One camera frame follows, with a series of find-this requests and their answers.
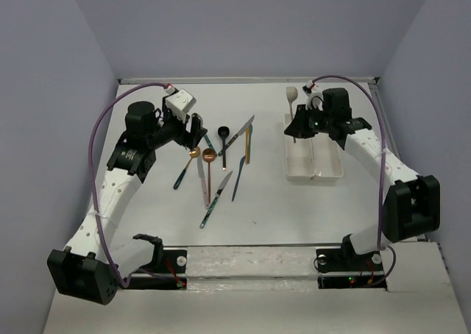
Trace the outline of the gold spoon teal handle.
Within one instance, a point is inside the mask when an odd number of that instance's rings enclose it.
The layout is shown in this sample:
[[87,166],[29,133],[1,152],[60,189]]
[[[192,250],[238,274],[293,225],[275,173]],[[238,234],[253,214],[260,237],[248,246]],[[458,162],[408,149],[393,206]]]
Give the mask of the gold spoon teal handle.
[[174,190],[177,190],[179,188],[179,186],[180,186],[181,182],[183,181],[183,178],[184,178],[191,162],[193,160],[195,160],[196,158],[198,158],[198,156],[200,156],[200,154],[201,154],[201,149],[200,149],[199,146],[197,146],[196,148],[194,148],[193,150],[191,150],[189,152],[190,158],[189,158],[188,162],[186,163],[185,167],[183,168],[183,170],[180,172],[180,175],[178,176],[177,180],[175,181],[175,183],[173,185]]

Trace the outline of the black spoon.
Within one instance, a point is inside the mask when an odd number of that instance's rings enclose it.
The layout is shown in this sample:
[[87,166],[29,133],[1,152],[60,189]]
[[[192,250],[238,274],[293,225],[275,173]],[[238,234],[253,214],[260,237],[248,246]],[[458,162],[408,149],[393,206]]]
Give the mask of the black spoon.
[[229,127],[227,126],[220,126],[218,128],[218,136],[221,138],[222,140],[222,149],[220,151],[220,155],[222,157],[222,170],[223,171],[226,171],[227,170],[227,159],[226,159],[226,140],[227,140],[227,137],[229,136],[230,134],[230,129]]

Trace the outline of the beige plastic spoon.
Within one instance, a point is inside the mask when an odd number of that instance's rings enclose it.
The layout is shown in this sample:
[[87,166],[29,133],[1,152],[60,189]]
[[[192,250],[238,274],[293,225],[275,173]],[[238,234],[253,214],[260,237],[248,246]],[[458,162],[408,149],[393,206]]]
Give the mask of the beige plastic spoon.
[[294,119],[294,110],[293,110],[293,103],[297,100],[298,91],[294,86],[289,86],[286,88],[286,98],[289,105],[289,113],[291,120]]

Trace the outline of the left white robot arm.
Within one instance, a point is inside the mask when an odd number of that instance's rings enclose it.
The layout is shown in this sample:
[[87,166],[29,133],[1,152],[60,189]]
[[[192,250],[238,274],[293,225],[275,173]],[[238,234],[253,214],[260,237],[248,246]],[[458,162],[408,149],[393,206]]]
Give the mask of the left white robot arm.
[[155,164],[156,150],[171,141],[192,150],[206,134],[202,119],[189,113],[195,103],[164,98],[160,116],[151,102],[127,108],[125,130],[107,162],[97,197],[74,236],[47,259],[60,294],[106,305],[139,268],[161,267],[163,242],[157,236],[138,233],[114,252],[108,247],[127,205]]

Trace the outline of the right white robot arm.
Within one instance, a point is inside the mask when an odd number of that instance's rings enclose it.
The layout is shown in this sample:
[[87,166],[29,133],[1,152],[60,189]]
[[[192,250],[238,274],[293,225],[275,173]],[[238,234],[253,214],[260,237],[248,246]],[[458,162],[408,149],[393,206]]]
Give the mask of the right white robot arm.
[[438,179],[409,168],[388,149],[367,120],[353,117],[346,89],[312,93],[306,103],[297,105],[284,133],[298,141],[326,134],[378,183],[377,221],[342,241],[339,261],[346,269],[358,268],[367,253],[438,230]]

